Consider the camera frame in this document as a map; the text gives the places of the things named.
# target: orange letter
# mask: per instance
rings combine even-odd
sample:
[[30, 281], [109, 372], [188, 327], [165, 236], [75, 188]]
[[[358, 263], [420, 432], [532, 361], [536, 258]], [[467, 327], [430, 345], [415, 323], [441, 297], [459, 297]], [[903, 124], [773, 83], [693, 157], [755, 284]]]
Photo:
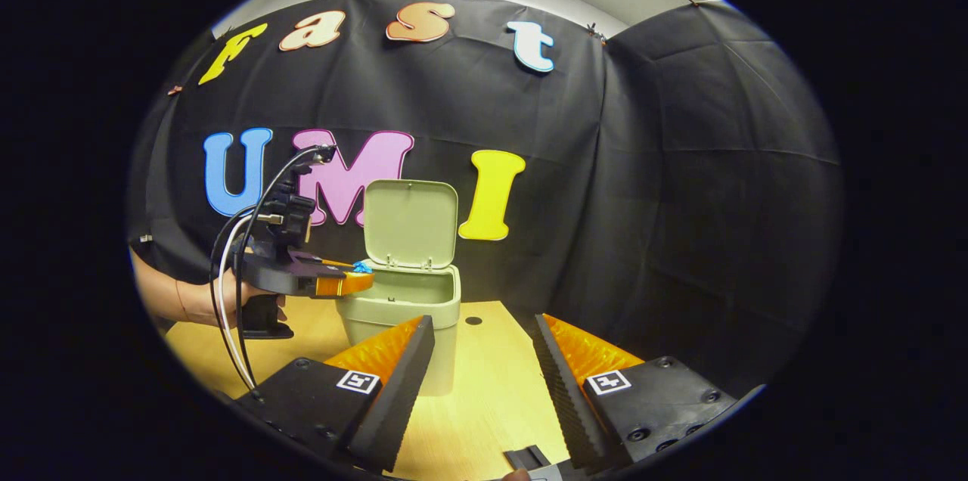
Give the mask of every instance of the orange letter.
[[470, 216], [457, 234], [463, 239], [500, 241], [509, 231], [504, 210], [511, 195], [511, 182], [525, 170], [525, 160], [507, 151], [475, 151], [470, 162], [477, 167], [477, 188], [470, 203]]
[[232, 61], [236, 56], [239, 55], [240, 51], [245, 48], [245, 44], [249, 43], [249, 39], [253, 37], [260, 36], [264, 32], [265, 28], [269, 26], [269, 23], [263, 23], [261, 26], [255, 26], [252, 29], [247, 30], [237, 34], [237, 36], [231, 37], [228, 41], [225, 41], [225, 47], [222, 48], [221, 53], [215, 58], [214, 63], [208, 68], [200, 80], [198, 80], [198, 85], [205, 84], [209, 80], [218, 77], [225, 70], [225, 62]]
[[346, 19], [345, 12], [330, 10], [301, 20], [296, 24], [296, 30], [280, 41], [279, 49], [290, 51], [298, 50], [303, 46], [315, 48], [329, 44], [340, 36], [340, 32], [336, 29], [343, 19]]
[[386, 26], [386, 38], [430, 42], [447, 34], [450, 23], [445, 18], [454, 15], [454, 8], [446, 3], [415, 2], [397, 12], [397, 21]]

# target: wooden table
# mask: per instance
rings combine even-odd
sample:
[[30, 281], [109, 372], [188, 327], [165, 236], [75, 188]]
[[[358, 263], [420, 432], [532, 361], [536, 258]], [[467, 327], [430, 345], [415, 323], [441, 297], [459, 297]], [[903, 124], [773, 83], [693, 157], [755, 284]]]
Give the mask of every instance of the wooden table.
[[[256, 381], [296, 357], [324, 361], [349, 347], [338, 299], [288, 297], [284, 311], [295, 337], [247, 340]], [[477, 325], [467, 317], [482, 319]], [[552, 464], [568, 459], [535, 348], [501, 302], [461, 305], [454, 388], [418, 397], [394, 477], [420, 480], [500, 479], [511, 471], [504, 451], [537, 445]], [[167, 342], [206, 387], [232, 398], [247, 391], [232, 367], [219, 329], [175, 324]]]

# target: blue object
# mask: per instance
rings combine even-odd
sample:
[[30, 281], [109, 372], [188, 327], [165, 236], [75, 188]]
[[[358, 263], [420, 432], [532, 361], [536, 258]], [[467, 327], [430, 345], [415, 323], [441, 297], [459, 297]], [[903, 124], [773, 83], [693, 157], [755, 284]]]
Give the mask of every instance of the blue object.
[[353, 264], [353, 271], [356, 273], [373, 273], [372, 268], [366, 265], [362, 260]]

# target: pink letter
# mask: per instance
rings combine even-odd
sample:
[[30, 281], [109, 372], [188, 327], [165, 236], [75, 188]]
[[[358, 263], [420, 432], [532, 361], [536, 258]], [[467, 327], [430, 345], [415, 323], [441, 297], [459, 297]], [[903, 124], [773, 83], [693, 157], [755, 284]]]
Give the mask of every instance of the pink letter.
[[[336, 144], [336, 139], [326, 129], [306, 129], [293, 136], [293, 144], [302, 150], [313, 144]], [[404, 170], [404, 155], [413, 147], [414, 137], [408, 133], [376, 132], [363, 143], [352, 167], [346, 167], [343, 153], [338, 147], [332, 161], [325, 165], [312, 165], [312, 173], [299, 177], [299, 195], [317, 200], [317, 208], [311, 216], [312, 225], [326, 222], [326, 213], [319, 209], [319, 192], [336, 223], [345, 225], [353, 203], [363, 188], [378, 178], [400, 178]], [[363, 211], [356, 213], [356, 223], [363, 226]]]

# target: black fabric backdrop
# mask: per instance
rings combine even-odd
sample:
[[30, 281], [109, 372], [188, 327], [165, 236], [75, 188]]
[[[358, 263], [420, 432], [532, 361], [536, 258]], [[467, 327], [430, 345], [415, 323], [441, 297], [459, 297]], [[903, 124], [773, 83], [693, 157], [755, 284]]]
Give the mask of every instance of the black fabric backdrop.
[[[412, 2], [453, 5], [449, 33], [388, 40]], [[346, 12], [338, 39], [279, 50], [298, 20], [325, 10]], [[509, 20], [554, 37], [543, 47], [553, 71], [517, 63]], [[197, 85], [229, 36], [260, 23], [265, 33]], [[143, 126], [129, 239], [153, 235], [138, 250], [182, 280], [205, 281], [225, 221], [205, 198], [204, 139], [235, 137], [225, 183], [241, 191], [238, 137], [260, 126], [274, 133], [264, 181], [301, 130], [330, 130], [348, 164], [373, 132], [407, 132], [402, 177], [453, 185], [459, 222], [477, 180], [471, 154], [518, 154], [508, 237], [457, 239], [463, 301], [501, 299], [643, 357], [677, 356], [734, 395], [789, 357], [836, 264], [842, 185], [823, 113], [777, 45], [721, 2], [670, 10], [603, 46], [513, 2], [317, 0], [200, 37], [169, 81], [184, 91], [160, 87]], [[307, 250], [360, 260], [363, 230], [328, 219]]]

